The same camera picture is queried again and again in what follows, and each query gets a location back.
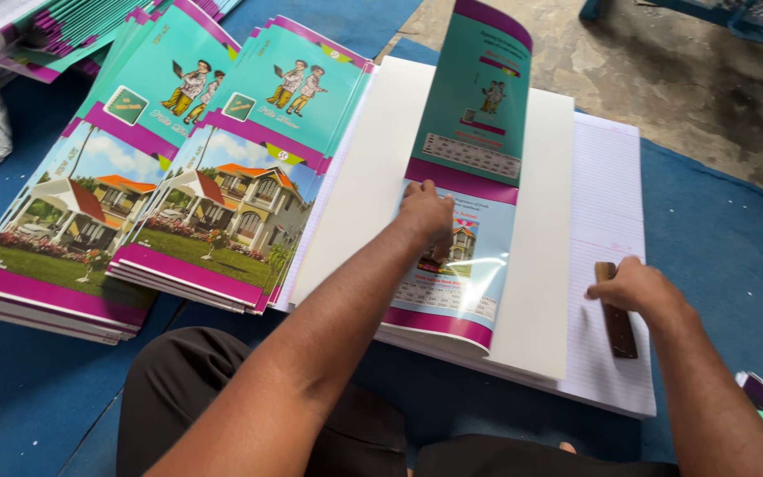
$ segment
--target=spiral notebook icon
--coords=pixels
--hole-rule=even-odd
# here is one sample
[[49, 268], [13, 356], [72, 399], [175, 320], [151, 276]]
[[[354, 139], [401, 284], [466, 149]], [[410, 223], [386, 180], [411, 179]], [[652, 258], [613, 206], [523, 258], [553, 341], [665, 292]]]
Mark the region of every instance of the spiral notebook icon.
[[148, 100], [143, 96], [125, 86], [120, 86], [102, 109], [106, 113], [116, 116], [125, 124], [134, 125], [148, 105]]

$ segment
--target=stained floor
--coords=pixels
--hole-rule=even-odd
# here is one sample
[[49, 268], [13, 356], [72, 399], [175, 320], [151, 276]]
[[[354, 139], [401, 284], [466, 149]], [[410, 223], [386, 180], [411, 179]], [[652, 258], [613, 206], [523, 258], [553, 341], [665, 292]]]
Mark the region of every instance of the stained floor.
[[[532, 34], [532, 86], [763, 189], [763, 45], [666, 8], [612, 0], [483, 0]], [[424, 0], [391, 39], [440, 49], [454, 0]]]

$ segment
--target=human arm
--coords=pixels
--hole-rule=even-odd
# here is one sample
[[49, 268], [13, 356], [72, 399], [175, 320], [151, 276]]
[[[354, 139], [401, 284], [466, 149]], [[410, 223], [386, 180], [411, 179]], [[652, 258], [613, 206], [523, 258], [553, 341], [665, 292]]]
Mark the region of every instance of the human arm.
[[682, 475], [763, 475], [763, 419], [705, 334], [699, 314], [658, 270], [637, 257], [588, 298], [637, 311], [650, 328]]
[[451, 197], [406, 189], [398, 216], [314, 290], [148, 475], [302, 475], [403, 276], [452, 244]]

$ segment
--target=yellow pants illustration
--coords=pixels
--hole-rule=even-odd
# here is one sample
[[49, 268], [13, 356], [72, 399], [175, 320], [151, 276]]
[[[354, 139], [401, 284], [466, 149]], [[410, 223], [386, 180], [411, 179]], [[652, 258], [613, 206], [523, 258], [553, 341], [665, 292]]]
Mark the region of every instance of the yellow pants illustration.
[[302, 94], [302, 96], [296, 98], [293, 100], [293, 104], [290, 105], [290, 108], [287, 108], [288, 111], [294, 110], [297, 113], [299, 113], [302, 108], [305, 107], [305, 103], [308, 103], [308, 97]]
[[267, 102], [273, 103], [278, 109], [281, 109], [284, 108], [284, 105], [287, 104], [288, 101], [290, 101], [291, 96], [293, 96], [292, 92], [287, 91], [285, 88], [279, 85], [279, 87], [276, 88], [276, 92], [273, 93], [272, 97], [267, 99]]
[[205, 111], [206, 107], [207, 105], [205, 103], [199, 103], [198, 106], [190, 111], [190, 114], [188, 114], [185, 119], [193, 122], [199, 121], [199, 115], [202, 114], [202, 111]]
[[172, 114], [180, 116], [184, 114], [192, 102], [193, 98], [188, 98], [183, 92], [181, 92], [181, 88], [177, 87], [175, 91], [172, 92], [170, 99], [167, 99], [161, 104], [164, 104], [164, 108], [170, 108], [172, 110]]

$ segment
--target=cartoon boy illustration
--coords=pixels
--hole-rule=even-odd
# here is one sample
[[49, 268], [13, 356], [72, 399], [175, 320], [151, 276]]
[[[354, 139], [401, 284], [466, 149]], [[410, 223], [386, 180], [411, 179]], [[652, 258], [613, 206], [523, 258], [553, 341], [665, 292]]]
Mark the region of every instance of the cartoon boy illustration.
[[305, 106], [305, 103], [308, 103], [308, 100], [314, 97], [315, 92], [328, 92], [327, 89], [320, 87], [320, 77], [324, 74], [325, 70], [320, 68], [320, 66], [316, 64], [311, 66], [311, 75], [305, 79], [304, 86], [299, 89], [299, 94], [302, 96], [296, 98], [293, 104], [290, 105], [290, 108], [287, 108], [287, 114], [290, 114], [290, 110], [293, 110], [301, 118], [302, 114], [299, 112]]
[[502, 92], [504, 88], [505, 88], [504, 81], [500, 81], [499, 88], [497, 88], [497, 90], [493, 92], [493, 97], [492, 97], [493, 104], [490, 107], [491, 114], [496, 114], [496, 107], [499, 105], [499, 102], [502, 101], [502, 98], [505, 97], [505, 95]]
[[299, 85], [302, 84], [305, 68], [308, 68], [308, 63], [304, 60], [296, 60], [296, 67], [284, 74], [281, 74], [281, 70], [276, 67], [276, 74], [284, 81], [281, 81], [281, 85], [276, 88], [276, 92], [267, 99], [267, 102], [275, 104], [278, 109], [284, 108], [284, 105], [293, 96], [293, 92], [296, 92]]
[[487, 113], [487, 109], [490, 108], [490, 103], [493, 101], [494, 91], [496, 91], [496, 81], [490, 82], [490, 89], [488, 89], [488, 91], [482, 89], [482, 92], [485, 93], [485, 102], [482, 104], [482, 107], [479, 108], [480, 110]]
[[199, 60], [196, 71], [191, 71], [184, 76], [179, 75], [184, 82], [172, 92], [170, 99], [161, 104], [164, 104], [164, 108], [172, 110], [172, 114], [176, 116], [184, 114], [187, 108], [190, 107], [193, 99], [205, 89], [205, 82], [210, 72], [211, 65], [205, 60]]
[[221, 83], [222, 79], [225, 77], [226, 73], [223, 73], [220, 70], [214, 72], [215, 80], [208, 83], [208, 87], [205, 89], [205, 92], [202, 94], [202, 96], [199, 97], [199, 101], [202, 101], [202, 103], [199, 103], [198, 106], [190, 111], [190, 114], [184, 118], [184, 124], [190, 124], [190, 121], [193, 121], [193, 124], [199, 122], [199, 115], [202, 114], [202, 111], [205, 111], [205, 108], [208, 106], [208, 101], [214, 97], [214, 93], [217, 92], [219, 83]]

